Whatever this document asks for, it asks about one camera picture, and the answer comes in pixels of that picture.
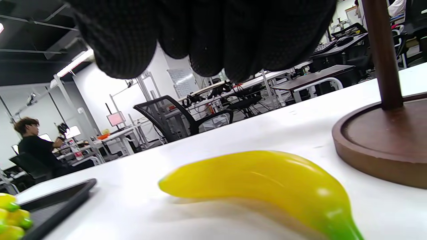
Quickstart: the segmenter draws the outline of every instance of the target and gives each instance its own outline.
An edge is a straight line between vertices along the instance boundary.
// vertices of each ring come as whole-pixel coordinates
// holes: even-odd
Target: water bottle
[[[80,151],[79,146],[77,146],[77,144],[74,142],[74,140],[70,140],[68,142],[68,144],[70,145],[71,151],[74,153],[74,156],[76,157],[76,159],[82,160],[83,159],[83,153]]]

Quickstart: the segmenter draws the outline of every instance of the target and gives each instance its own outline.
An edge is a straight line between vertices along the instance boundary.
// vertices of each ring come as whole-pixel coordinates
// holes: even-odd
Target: brown hair
[[[26,133],[26,128],[25,128],[26,125],[37,125],[37,126],[39,126],[40,124],[38,123],[37,119],[24,117],[21,120],[19,120],[17,123],[15,123],[13,128],[15,129],[15,131],[17,131],[21,135],[23,135]]]

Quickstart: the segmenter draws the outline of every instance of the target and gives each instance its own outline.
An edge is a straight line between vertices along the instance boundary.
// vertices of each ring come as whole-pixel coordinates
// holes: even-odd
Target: ceiling
[[[28,23],[26,20],[72,29],[76,27],[71,10],[58,0],[0,0],[0,23],[4,26],[0,34],[0,86],[50,82],[55,73],[86,50],[78,31]],[[18,53],[16,50],[57,54]],[[72,80],[70,74],[62,79]]]

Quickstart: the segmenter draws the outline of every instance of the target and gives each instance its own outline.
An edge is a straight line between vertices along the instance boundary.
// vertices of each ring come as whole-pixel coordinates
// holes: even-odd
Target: wooden stand
[[[384,0],[364,0],[381,102],[358,109],[332,130],[338,155],[387,181],[427,189],[427,94],[402,98]]]

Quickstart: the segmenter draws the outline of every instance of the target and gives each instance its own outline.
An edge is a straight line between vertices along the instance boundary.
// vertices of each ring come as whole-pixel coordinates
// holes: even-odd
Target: computer monitor
[[[19,155],[18,145],[15,144],[12,146],[13,151],[16,153],[16,155]]]
[[[80,135],[80,134],[81,134],[81,133],[80,133],[79,128],[78,128],[77,126],[72,126],[72,127],[70,127],[70,128],[67,130],[67,132],[65,133],[65,137],[66,137],[67,139],[70,139],[70,138],[76,137],[76,136],[78,136],[78,135]]]
[[[44,140],[49,141],[49,142],[52,141],[47,133],[40,135],[39,138],[44,139]]]
[[[121,123],[125,123],[125,118],[122,112],[116,112],[107,116],[108,121],[110,121],[111,126],[117,126]]]

